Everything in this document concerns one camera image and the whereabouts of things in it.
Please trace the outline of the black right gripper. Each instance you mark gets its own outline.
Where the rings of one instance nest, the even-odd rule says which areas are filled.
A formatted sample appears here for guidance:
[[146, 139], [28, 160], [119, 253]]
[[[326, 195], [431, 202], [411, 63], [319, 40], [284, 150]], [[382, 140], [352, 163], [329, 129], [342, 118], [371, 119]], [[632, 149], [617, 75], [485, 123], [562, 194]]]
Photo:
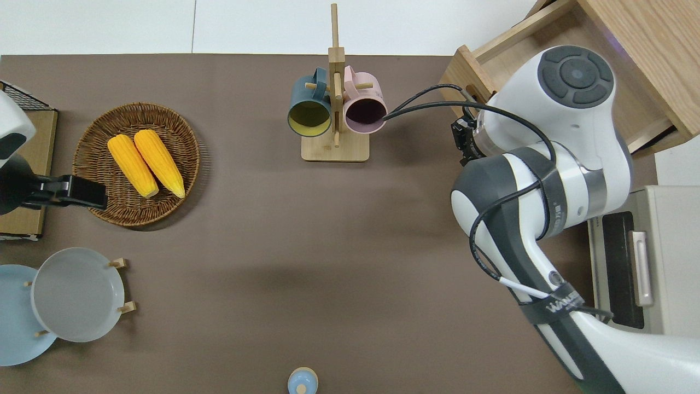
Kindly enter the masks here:
[[463, 114], [451, 124], [453, 141], [458, 150], [462, 153], [460, 164], [465, 166], [471, 160], [483, 158], [483, 153], [479, 150], [475, 142], [475, 132], [477, 122], [475, 117], [467, 109], [463, 109]]

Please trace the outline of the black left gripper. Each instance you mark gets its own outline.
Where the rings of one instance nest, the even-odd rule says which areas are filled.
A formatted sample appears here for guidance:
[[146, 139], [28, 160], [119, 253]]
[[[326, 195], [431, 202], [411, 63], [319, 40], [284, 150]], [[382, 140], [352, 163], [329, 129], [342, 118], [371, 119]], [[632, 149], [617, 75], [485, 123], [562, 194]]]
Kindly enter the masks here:
[[21, 207], [33, 210], [70, 205], [105, 210], [108, 206], [107, 187], [75, 175], [37, 175], [30, 183], [28, 196], [21, 201]]

